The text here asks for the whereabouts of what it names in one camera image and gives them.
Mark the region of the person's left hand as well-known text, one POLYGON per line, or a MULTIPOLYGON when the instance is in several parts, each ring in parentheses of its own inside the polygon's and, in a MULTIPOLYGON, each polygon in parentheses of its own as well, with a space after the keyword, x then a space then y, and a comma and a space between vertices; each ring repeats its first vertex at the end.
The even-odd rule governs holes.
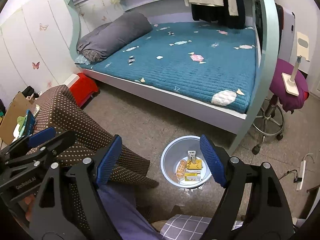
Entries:
POLYGON ((25 218, 27 221, 31 221, 31 212, 32 212, 32 208, 35 202, 35 195, 31 194, 27 197, 24 198, 24 202, 27 205, 27 210, 25 212, 25 218))

